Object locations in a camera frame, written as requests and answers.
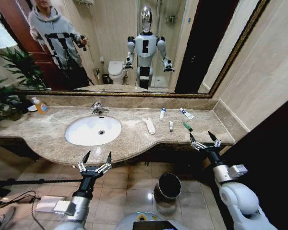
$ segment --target soap dispenser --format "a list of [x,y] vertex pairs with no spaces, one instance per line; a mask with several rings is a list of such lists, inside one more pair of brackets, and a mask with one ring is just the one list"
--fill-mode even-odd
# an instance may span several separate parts
[[32,97],[32,100],[40,114],[45,114],[48,112],[48,107],[45,105],[45,103],[43,103],[36,97]]

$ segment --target black trash can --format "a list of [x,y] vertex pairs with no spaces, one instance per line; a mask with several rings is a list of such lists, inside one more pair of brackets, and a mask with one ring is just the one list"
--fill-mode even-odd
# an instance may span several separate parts
[[175,200],[181,193],[181,182],[172,173],[164,173],[158,180],[154,195],[157,200],[168,202]]
[[101,77],[102,77],[102,82],[104,83],[104,85],[112,84],[112,79],[110,78],[110,76],[107,73],[101,75]]

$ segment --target shoe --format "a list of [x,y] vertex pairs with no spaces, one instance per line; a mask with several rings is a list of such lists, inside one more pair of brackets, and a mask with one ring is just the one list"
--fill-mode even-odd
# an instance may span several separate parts
[[0,222],[1,222],[0,230],[3,230],[6,227],[6,225],[10,222],[10,220],[14,216],[15,211],[16,207],[10,207],[5,214],[0,216]]

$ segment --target toilet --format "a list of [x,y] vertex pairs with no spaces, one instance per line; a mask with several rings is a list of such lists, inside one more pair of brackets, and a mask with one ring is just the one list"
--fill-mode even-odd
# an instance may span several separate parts
[[123,69],[124,62],[122,61],[110,61],[109,62],[109,76],[113,80],[114,85],[122,85],[124,82],[124,76],[126,70]]

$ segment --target sink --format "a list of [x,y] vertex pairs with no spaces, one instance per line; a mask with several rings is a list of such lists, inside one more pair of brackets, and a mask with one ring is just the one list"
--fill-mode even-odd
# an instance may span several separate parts
[[103,145],[117,138],[120,131],[118,120],[108,116],[90,116],[69,125],[65,138],[74,145]]

